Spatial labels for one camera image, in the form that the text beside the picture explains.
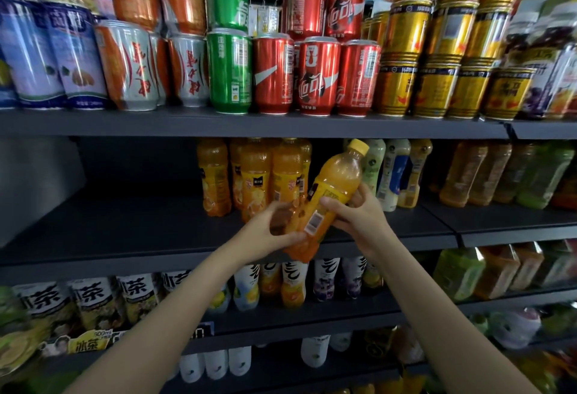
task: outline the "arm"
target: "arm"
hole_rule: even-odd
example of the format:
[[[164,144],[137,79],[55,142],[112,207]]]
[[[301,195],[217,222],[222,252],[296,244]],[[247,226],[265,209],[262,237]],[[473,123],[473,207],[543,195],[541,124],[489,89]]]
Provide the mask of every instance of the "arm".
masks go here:
[[[270,234],[271,220],[277,220],[283,214],[281,209],[289,205],[274,202],[256,215],[83,372],[65,394],[159,392],[178,365],[206,308],[230,276],[245,264],[305,238],[296,232],[283,236]]]
[[[405,248],[365,185],[351,200],[353,208],[329,198],[321,201],[341,218],[333,225],[353,236],[385,278],[448,393],[539,393]]]

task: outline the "blue can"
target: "blue can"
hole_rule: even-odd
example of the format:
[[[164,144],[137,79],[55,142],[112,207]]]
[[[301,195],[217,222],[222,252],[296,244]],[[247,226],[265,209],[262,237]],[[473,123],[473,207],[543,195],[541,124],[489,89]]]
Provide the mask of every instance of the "blue can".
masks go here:
[[[18,97],[12,83],[10,67],[0,50],[0,110],[18,107]]]
[[[23,107],[47,109],[66,105],[42,4],[0,0],[0,48]]]
[[[45,2],[44,8],[69,106],[103,109],[108,92],[92,28],[92,13],[87,8],[60,2]]]

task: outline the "orange juice bottle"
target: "orange juice bottle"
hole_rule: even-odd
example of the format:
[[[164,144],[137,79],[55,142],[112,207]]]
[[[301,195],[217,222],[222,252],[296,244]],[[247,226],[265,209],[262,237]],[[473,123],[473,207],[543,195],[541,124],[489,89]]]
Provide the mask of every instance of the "orange juice bottle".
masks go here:
[[[493,200],[497,183],[511,157],[513,146],[508,143],[493,142],[488,146],[487,157],[481,163],[472,183],[469,203],[477,206],[488,206]]]
[[[443,204],[465,207],[473,180],[487,151],[487,144],[481,141],[463,141],[457,145],[447,180],[438,195]]]
[[[245,223],[268,206],[271,164],[269,146],[260,137],[249,137],[241,149],[242,220]]]
[[[475,288],[475,295],[483,300],[499,298],[507,290],[521,266],[513,245],[480,247],[487,266]]]
[[[198,166],[203,179],[203,207],[208,216],[230,213],[232,204],[228,188],[228,152],[220,138],[207,137],[196,147]]]
[[[295,137],[286,137],[272,151],[272,186],[275,201],[298,207],[302,180],[301,147]]]
[[[299,185],[299,190],[301,192],[301,202],[305,200],[309,192],[309,169],[310,169],[310,158],[313,155],[313,146],[310,144],[308,139],[299,138],[297,143],[301,147],[301,158],[302,158],[302,178]]]
[[[235,208],[242,210],[242,174],[241,148],[246,143],[244,137],[233,137],[230,141],[230,165],[233,170],[233,202]]]
[[[362,179],[361,160],[369,146],[353,139],[348,149],[342,154],[331,157],[322,166],[321,172],[314,179],[307,199],[292,216],[285,231],[303,231],[307,240],[286,249],[293,260],[308,263],[317,252],[335,214],[324,208],[319,201],[330,197],[347,203],[356,192]]]

